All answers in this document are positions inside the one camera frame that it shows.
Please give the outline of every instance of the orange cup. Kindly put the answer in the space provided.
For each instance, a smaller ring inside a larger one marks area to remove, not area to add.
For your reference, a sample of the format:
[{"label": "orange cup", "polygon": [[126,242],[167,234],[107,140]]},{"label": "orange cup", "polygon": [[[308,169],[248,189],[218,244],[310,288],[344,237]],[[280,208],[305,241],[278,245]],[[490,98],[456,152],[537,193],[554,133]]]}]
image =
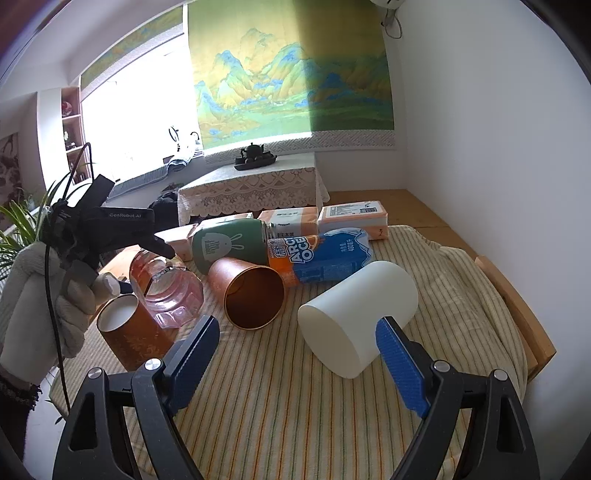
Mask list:
[{"label": "orange cup", "polygon": [[161,328],[131,293],[108,302],[97,315],[96,326],[128,372],[166,355],[178,331]]},{"label": "orange cup", "polygon": [[266,265],[224,257],[213,263],[207,279],[228,319],[243,330],[269,324],[283,305],[283,281]]}]

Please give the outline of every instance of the gloved hand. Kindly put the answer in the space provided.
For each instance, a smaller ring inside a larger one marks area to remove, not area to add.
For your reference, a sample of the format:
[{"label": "gloved hand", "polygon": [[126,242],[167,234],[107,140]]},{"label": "gloved hand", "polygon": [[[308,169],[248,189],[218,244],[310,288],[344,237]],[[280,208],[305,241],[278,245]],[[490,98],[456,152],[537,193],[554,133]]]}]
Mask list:
[{"label": "gloved hand", "polygon": [[[34,385],[41,384],[57,361],[45,290],[45,249],[44,243],[36,242],[17,255],[0,299],[0,343],[4,344],[0,367]],[[61,351],[64,357],[73,358],[82,349],[97,306],[119,294],[119,283],[111,274],[100,275],[92,289],[70,281],[63,295],[65,272],[53,249],[48,275]]]}]

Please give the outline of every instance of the striped cushion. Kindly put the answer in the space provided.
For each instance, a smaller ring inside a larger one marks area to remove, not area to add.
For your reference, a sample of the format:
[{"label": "striped cushion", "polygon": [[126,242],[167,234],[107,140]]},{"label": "striped cushion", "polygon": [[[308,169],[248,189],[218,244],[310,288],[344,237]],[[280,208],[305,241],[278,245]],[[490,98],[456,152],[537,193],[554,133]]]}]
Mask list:
[{"label": "striped cushion", "polygon": [[[441,247],[411,227],[391,226],[389,232],[389,239],[372,242],[374,256],[402,266],[417,283],[418,311],[405,328],[409,338],[459,371],[506,370],[523,398],[527,367],[519,334],[480,269],[464,251]],[[220,344],[175,422],[206,479],[373,480],[394,472],[420,419],[404,408],[381,358],[346,380],[316,359],[298,331],[298,307],[330,286],[292,288],[277,319],[245,332],[227,321],[205,282],[202,312],[220,320]],[[65,366],[72,396],[96,365],[123,370],[92,325],[83,351]],[[59,378],[50,397],[63,410]],[[151,472],[133,409],[126,415],[138,464]],[[441,478],[453,476],[468,419],[467,412],[458,418]]]}]

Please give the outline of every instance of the window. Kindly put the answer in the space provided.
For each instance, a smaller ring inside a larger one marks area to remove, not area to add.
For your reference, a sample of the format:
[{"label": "window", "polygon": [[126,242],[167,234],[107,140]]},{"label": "window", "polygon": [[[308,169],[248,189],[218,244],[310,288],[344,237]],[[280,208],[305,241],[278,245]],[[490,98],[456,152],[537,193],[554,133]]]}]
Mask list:
[{"label": "window", "polygon": [[[163,165],[163,158],[193,156],[199,132],[187,36],[135,60],[82,102],[86,141],[95,173],[127,180]],[[181,151],[168,129],[178,130]]]}]

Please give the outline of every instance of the green bottle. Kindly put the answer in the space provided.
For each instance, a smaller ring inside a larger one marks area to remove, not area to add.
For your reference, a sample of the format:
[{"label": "green bottle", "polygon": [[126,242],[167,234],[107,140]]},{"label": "green bottle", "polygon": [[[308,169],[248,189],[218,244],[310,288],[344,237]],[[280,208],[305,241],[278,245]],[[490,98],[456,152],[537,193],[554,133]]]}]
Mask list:
[{"label": "green bottle", "polygon": [[222,257],[268,265],[267,239],[275,238],[275,225],[258,218],[239,218],[200,228],[193,235],[193,261],[202,274]]}]

